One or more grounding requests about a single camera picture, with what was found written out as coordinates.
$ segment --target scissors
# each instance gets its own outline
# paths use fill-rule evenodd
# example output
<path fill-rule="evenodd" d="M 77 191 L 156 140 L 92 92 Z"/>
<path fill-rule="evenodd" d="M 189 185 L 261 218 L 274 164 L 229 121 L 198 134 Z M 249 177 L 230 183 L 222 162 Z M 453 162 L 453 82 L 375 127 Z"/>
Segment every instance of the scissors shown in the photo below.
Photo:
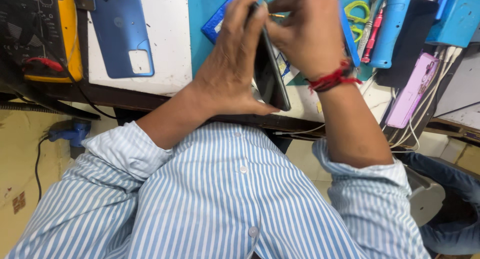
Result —
<path fill-rule="evenodd" d="M 365 18 L 360 18 L 357 16 L 350 15 L 351 10 L 355 7 L 361 7 L 365 10 Z M 351 2 L 345 7 L 345 14 L 346 14 L 346 18 L 349 19 L 350 21 L 353 21 L 353 23 L 367 23 L 370 15 L 370 8 L 368 7 L 368 4 L 365 1 L 357 0 L 357 1 Z M 354 42 L 357 42 L 362 38 L 363 36 L 362 29 L 359 29 L 356 25 L 351 25 L 350 30 L 358 34 Z"/>

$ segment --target rolled-up sleeve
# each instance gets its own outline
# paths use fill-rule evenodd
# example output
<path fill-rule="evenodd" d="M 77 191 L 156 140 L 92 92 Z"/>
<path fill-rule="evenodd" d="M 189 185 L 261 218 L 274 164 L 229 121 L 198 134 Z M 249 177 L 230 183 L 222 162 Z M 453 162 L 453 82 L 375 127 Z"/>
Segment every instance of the rolled-up sleeve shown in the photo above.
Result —
<path fill-rule="evenodd" d="M 137 180 L 145 181 L 171 156 L 155 145 L 135 122 L 126 123 L 82 142 L 93 155 Z"/>
<path fill-rule="evenodd" d="M 138 190 L 171 156 L 135 122 L 83 141 L 7 258 L 102 258 L 128 245 Z"/>
<path fill-rule="evenodd" d="M 429 258 L 410 215 L 411 194 L 402 162 L 354 168 L 332 162 L 327 141 L 312 146 L 321 166 L 332 173 L 328 195 L 356 243 L 371 258 Z"/>

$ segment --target red probe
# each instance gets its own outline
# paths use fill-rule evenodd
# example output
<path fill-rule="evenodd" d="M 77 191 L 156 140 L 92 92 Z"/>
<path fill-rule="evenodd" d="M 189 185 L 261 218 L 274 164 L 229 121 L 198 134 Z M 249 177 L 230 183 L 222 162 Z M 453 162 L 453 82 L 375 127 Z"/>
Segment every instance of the red probe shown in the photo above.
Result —
<path fill-rule="evenodd" d="M 61 67 L 60 64 L 58 64 L 57 62 L 55 62 L 53 60 L 46 59 L 46 58 L 33 57 L 33 58 L 30 58 L 30 59 L 27 59 L 27 61 L 25 61 L 25 63 L 28 63 L 28 62 L 31 62 L 31 61 L 34 61 L 34 60 L 40 61 L 42 64 L 44 64 L 45 66 L 53 69 L 54 71 L 63 72 L 63 68 Z"/>
<path fill-rule="evenodd" d="M 378 29 L 380 28 L 380 24 L 382 23 L 381 19 L 383 17 L 382 16 L 383 12 L 384 12 L 384 10 L 380 9 L 377 16 L 375 17 L 375 21 L 373 22 L 372 31 L 371 31 L 372 34 L 370 35 L 370 39 L 367 42 L 367 46 L 365 47 L 365 54 L 363 55 L 363 57 L 361 59 L 361 61 L 363 63 L 370 62 L 370 51 L 374 47 L 375 38 L 377 36 Z"/>

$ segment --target multimeter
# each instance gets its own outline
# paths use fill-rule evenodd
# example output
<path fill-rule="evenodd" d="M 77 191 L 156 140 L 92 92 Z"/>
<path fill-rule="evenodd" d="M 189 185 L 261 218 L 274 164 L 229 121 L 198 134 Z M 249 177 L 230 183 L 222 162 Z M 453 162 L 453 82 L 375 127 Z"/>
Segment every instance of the multimeter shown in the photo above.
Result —
<path fill-rule="evenodd" d="M 8 5 L 0 4 L 0 45 L 7 51 L 12 59 L 23 66 L 25 78 L 33 81 L 52 83 L 71 83 L 65 72 L 49 68 L 41 61 L 32 59 L 50 59 L 62 61 L 68 67 L 76 81 L 82 79 L 82 61 L 77 37 L 77 18 L 75 0 L 8 0 L 24 11 L 21 22 L 13 14 Z M 48 46 L 55 51 L 60 59 L 53 58 L 45 45 L 33 33 L 31 28 L 25 28 L 26 23 L 31 23 Z"/>

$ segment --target phone case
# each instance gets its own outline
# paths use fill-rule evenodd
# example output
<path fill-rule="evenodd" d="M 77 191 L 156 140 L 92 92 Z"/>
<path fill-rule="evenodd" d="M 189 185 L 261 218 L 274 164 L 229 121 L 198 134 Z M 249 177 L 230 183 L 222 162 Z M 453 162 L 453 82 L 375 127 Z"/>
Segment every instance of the phone case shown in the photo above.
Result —
<path fill-rule="evenodd" d="M 248 17 L 250 17 L 257 8 L 257 3 L 252 4 Z M 261 30 L 260 40 L 257 46 L 253 79 L 265 103 L 283 111 L 290 110 L 291 107 L 287 90 L 285 89 L 273 46 L 265 27 Z"/>
<path fill-rule="evenodd" d="M 408 124 L 423 93 L 427 90 L 427 85 L 433 79 L 437 65 L 438 59 L 435 57 L 428 53 L 420 55 L 408 83 L 400 92 L 387 116 L 385 121 L 387 126 L 402 129 Z"/>

